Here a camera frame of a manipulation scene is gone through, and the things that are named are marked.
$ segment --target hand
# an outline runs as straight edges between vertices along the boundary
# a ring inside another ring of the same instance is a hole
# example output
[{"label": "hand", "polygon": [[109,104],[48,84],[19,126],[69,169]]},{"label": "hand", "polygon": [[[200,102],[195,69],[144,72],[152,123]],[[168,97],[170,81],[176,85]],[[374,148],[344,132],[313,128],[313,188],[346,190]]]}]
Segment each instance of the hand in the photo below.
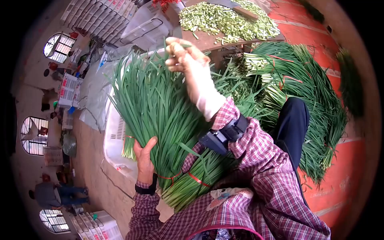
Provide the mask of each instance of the hand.
[{"label": "hand", "polygon": [[149,185],[152,184],[153,173],[155,172],[155,167],[151,161],[150,152],[156,143],[157,137],[152,137],[144,148],[140,146],[136,139],[133,145],[133,151],[135,152],[137,160],[137,180]]},{"label": "hand", "polygon": [[[226,101],[225,97],[217,92],[211,79],[209,57],[183,39],[169,37],[166,43],[167,52],[173,56],[166,60],[168,69],[184,73],[191,102],[209,122]],[[191,47],[184,49],[180,44],[191,45]]]}]

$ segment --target man standing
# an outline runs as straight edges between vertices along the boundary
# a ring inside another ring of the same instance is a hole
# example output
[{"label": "man standing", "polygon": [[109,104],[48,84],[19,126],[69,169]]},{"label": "man standing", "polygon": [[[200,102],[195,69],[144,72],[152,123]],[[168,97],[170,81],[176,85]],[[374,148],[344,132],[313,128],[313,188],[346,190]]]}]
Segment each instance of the man standing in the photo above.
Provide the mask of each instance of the man standing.
[{"label": "man standing", "polygon": [[35,186],[35,191],[29,190],[31,199],[35,199],[43,209],[60,210],[62,206],[89,203],[88,197],[76,198],[75,193],[88,195],[88,188],[67,187],[52,182],[42,182]]}]

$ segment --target wristband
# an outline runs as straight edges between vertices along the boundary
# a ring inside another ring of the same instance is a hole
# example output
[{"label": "wristband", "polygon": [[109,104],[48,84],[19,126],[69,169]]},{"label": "wristband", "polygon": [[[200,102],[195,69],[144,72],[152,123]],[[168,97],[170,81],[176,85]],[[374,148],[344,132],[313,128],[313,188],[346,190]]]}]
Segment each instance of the wristband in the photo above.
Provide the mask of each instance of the wristband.
[{"label": "wristband", "polygon": [[157,174],[153,174],[153,180],[152,184],[149,186],[149,188],[141,188],[135,184],[135,190],[139,194],[149,194],[154,195],[156,191],[156,184],[157,184]]}]

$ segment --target blue jeans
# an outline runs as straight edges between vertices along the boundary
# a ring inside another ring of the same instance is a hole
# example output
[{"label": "blue jeans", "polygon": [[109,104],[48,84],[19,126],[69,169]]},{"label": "blue jeans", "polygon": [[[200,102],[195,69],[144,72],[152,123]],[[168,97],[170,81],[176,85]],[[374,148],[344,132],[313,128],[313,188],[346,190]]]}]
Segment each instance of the blue jeans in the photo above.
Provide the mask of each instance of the blue jeans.
[{"label": "blue jeans", "polygon": [[74,196],[74,194],[77,192],[80,192],[80,193],[85,192],[85,188],[82,188],[82,187],[61,186],[57,188],[57,191],[59,192],[59,195],[60,195],[61,204],[64,206],[71,205],[71,204],[75,204],[75,205],[83,204],[88,201],[88,197],[76,198]]},{"label": "blue jeans", "polygon": [[270,133],[274,144],[288,153],[292,168],[296,172],[301,196],[307,206],[308,204],[301,189],[297,167],[300,163],[301,151],[309,124],[310,113],[303,100],[300,98],[288,98],[280,111],[276,127]]}]

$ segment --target rubber glove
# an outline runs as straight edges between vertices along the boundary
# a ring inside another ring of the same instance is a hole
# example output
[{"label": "rubber glove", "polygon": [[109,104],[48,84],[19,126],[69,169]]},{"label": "rubber glove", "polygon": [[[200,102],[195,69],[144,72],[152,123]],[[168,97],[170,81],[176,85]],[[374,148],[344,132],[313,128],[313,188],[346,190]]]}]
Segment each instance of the rubber glove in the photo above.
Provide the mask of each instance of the rubber glove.
[{"label": "rubber glove", "polygon": [[[226,102],[216,89],[209,69],[209,57],[205,56],[189,41],[169,37],[166,39],[170,58],[166,65],[170,71],[183,72],[191,102],[209,122]],[[184,49],[180,44],[191,45]]]}]

